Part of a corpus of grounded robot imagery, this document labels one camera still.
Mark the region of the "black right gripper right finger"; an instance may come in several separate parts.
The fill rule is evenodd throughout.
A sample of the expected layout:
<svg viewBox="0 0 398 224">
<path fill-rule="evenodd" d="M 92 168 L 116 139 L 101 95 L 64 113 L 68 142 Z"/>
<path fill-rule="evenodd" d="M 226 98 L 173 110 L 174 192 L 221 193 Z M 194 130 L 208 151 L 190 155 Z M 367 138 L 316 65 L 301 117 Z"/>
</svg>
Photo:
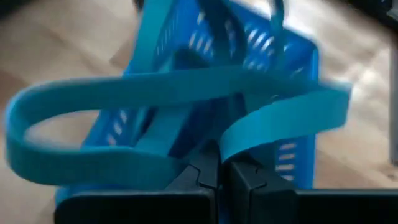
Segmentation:
<svg viewBox="0 0 398 224">
<path fill-rule="evenodd" d="M 301 189 L 245 154 L 223 187 L 230 224 L 398 224 L 398 189 Z"/>
</svg>

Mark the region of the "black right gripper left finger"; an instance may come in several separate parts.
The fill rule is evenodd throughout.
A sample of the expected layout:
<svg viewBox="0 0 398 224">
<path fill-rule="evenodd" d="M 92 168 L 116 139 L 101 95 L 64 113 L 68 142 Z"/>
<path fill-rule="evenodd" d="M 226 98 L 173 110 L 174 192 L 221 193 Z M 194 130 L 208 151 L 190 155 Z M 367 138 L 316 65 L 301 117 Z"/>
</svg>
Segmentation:
<svg viewBox="0 0 398 224">
<path fill-rule="evenodd" d="M 217 145 L 205 145 L 160 190 L 71 187 L 57 195 L 54 224 L 217 224 Z"/>
</svg>

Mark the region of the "blue rubber band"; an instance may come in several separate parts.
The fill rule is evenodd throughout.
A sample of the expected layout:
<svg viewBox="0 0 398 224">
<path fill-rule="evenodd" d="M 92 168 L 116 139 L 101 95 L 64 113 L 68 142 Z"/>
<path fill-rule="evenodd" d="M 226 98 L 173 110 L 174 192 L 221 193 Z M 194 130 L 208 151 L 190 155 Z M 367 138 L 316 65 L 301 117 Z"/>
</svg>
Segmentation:
<svg viewBox="0 0 398 224">
<path fill-rule="evenodd" d="M 270 0 L 271 6 L 271 33 L 274 36 L 273 47 L 273 67 L 277 70 L 282 69 L 284 63 L 284 1 Z"/>
<path fill-rule="evenodd" d="M 158 71 L 154 66 L 158 56 L 157 41 L 173 4 L 174 0 L 144 1 L 135 49 L 125 75 Z M 168 156 L 191 111 L 191 105 L 129 110 L 133 121 L 130 144 L 135 149 Z"/>
<path fill-rule="evenodd" d="M 6 158 L 25 180 L 44 185 L 106 184 L 134 189 L 165 186 L 185 168 L 166 148 L 144 138 L 136 147 L 37 144 L 25 132 L 45 119 L 101 108 L 164 106 L 174 115 L 196 101 L 243 93 L 248 103 L 267 92 L 286 98 L 235 121 L 218 144 L 222 161 L 269 142 L 337 128 L 346 121 L 350 90 L 342 85 L 273 77 L 240 66 L 55 81 L 20 91 L 6 113 Z"/>
</svg>

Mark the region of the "blue plastic basket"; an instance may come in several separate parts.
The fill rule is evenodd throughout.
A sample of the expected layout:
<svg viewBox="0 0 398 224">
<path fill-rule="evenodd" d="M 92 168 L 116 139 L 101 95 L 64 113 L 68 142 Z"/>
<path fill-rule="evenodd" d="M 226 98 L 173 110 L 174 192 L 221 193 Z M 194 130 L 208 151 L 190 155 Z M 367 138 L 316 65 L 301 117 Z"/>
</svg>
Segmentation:
<svg viewBox="0 0 398 224">
<path fill-rule="evenodd" d="M 167 4 L 164 12 L 165 27 L 156 45 L 157 51 L 152 65 L 146 70 L 179 70 L 196 68 L 198 64 L 189 60 L 178 49 L 193 49 L 206 62 L 212 60 L 210 53 L 212 34 L 203 20 L 196 0 L 163 0 Z M 248 38 L 248 52 L 244 66 L 256 70 L 266 69 L 271 60 L 273 33 L 269 21 L 253 10 L 240 4 L 232 8 L 245 26 Z M 287 71 L 306 80 L 318 78 L 318 49 L 311 41 L 293 31 L 287 31 L 285 41 Z M 134 125 L 140 124 L 141 134 L 148 131 L 155 116 L 155 110 L 140 115 L 133 109 L 103 110 L 84 140 L 85 146 L 105 146 L 116 143 L 134 146 L 138 132 Z M 181 158 L 192 152 L 208 134 L 215 118 L 221 115 L 229 118 L 226 100 L 212 100 L 197 104 L 180 129 L 177 139 L 171 143 L 170 156 Z M 314 135 L 280 140 L 250 150 L 250 155 L 260 163 L 280 170 L 288 165 L 284 176 L 291 177 L 294 184 L 305 189 L 313 186 L 315 162 Z M 128 198 L 94 195 L 94 185 L 62 187 L 55 194 L 54 224 L 101 224 L 109 217 L 119 218 L 129 203 Z"/>
</svg>

